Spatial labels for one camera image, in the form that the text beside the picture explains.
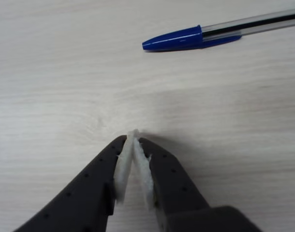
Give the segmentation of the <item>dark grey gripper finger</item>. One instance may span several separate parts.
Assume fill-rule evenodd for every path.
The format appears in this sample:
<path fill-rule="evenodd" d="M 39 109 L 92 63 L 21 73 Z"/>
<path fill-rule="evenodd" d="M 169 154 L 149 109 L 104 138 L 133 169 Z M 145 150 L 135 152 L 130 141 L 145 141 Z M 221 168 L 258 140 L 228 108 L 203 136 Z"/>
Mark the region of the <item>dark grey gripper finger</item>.
<path fill-rule="evenodd" d="M 260 231 L 238 209 L 227 205 L 210 206 L 172 153 L 139 133 L 137 138 L 148 159 L 161 232 Z"/>
<path fill-rule="evenodd" d="M 18 232 L 104 232 L 114 212 L 114 172 L 126 141 L 109 143 L 57 196 Z"/>

